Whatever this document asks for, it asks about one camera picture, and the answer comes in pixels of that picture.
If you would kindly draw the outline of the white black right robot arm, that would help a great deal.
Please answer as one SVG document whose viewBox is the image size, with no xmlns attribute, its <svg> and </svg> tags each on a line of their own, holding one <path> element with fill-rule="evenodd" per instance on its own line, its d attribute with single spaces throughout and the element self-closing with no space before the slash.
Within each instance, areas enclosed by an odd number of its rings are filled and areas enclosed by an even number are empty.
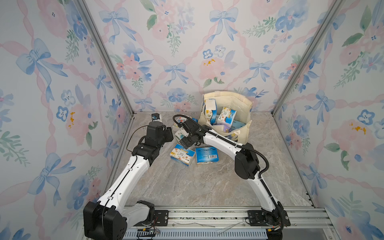
<svg viewBox="0 0 384 240">
<path fill-rule="evenodd" d="M 291 225 L 290 218 L 281 202 L 279 202 L 263 178 L 263 173 L 269 169 L 267 158 L 254 147 L 236 143 L 223 137 L 207 126 L 201 126 L 190 118 L 177 124 L 187 135 L 181 139 L 184 148 L 192 145 L 205 144 L 225 153 L 235 162 L 235 173 L 246 180 L 259 199 L 263 214 L 269 226 L 278 231 Z"/>
</svg>

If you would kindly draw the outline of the teal tissue pack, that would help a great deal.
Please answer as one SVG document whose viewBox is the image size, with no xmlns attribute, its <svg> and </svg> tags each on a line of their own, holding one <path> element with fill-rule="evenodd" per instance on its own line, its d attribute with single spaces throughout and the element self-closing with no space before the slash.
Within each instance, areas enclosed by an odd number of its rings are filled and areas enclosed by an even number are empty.
<svg viewBox="0 0 384 240">
<path fill-rule="evenodd" d="M 180 142 L 184 137 L 185 137 L 185 134 L 183 133 L 182 130 L 178 130 L 175 132 L 175 138 L 177 139 L 178 142 Z"/>
</svg>

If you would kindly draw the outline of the blue white tissue pack back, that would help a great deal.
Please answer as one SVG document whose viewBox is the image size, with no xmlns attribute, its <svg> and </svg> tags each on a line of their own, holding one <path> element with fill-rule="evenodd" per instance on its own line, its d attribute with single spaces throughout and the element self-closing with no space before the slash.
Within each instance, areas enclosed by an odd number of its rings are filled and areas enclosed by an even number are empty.
<svg viewBox="0 0 384 240">
<path fill-rule="evenodd" d="M 217 117 L 217 104 L 215 99 L 205 99 L 204 116 L 214 125 Z"/>
</svg>

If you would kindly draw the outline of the cream canvas tote bag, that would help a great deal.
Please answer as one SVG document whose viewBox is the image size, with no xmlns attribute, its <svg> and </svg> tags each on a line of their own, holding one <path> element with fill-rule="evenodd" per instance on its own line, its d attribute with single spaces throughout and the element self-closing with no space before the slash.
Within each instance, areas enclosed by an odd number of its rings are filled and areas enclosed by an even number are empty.
<svg viewBox="0 0 384 240">
<path fill-rule="evenodd" d="M 204 94 L 198 123 L 229 140 L 246 144 L 252 123 L 252 105 L 248 98 L 238 93 L 215 91 Z"/>
</svg>

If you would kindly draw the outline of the light blue tissue pack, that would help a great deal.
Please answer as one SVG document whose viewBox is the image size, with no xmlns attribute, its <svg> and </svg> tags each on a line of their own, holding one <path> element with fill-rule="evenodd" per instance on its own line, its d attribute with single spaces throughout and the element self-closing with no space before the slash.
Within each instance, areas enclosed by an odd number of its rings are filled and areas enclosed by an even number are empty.
<svg viewBox="0 0 384 240">
<path fill-rule="evenodd" d="M 237 129 L 244 127 L 245 125 L 246 124 L 243 122 L 234 120 L 231 129 L 234 131 L 234 130 L 237 130 Z"/>
</svg>

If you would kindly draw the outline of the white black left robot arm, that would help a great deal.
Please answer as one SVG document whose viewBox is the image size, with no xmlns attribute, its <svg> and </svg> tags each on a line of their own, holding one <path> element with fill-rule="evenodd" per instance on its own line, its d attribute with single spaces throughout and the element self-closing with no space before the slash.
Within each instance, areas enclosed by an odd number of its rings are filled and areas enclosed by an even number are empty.
<svg viewBox="0 0 384 240">
<path fill-rule="evenodd" d="M 127 229 L 140 224 L 150 226 L 154 221 L 155 206 L 138 201 L 124 211 L 126 202 L 140 178 L 159 156 L 165 143 L 173 141 L 170 127 L 154 114 L 147 125 L 147 133 L 132 150 L 123 172 L 95 203 L 88 202 L 83 210 L 84 235 L 93 240 L 121 240 Z"/>
</svg>

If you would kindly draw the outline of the purple tissue pack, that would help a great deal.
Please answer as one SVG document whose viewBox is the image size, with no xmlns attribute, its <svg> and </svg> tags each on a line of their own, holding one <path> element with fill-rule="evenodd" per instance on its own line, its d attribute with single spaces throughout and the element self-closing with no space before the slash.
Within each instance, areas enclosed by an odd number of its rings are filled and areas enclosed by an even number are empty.
<svg viewBox="0 0 384 240">
<path fill-rule="evenodd" d="M 222 131 L 224 133 L 230 133 L 232 131 L 231 127 L 226 126 L 226 125 L 217 125 L 217 127 L 218 127 L 219 131 Z"/>
</svg>

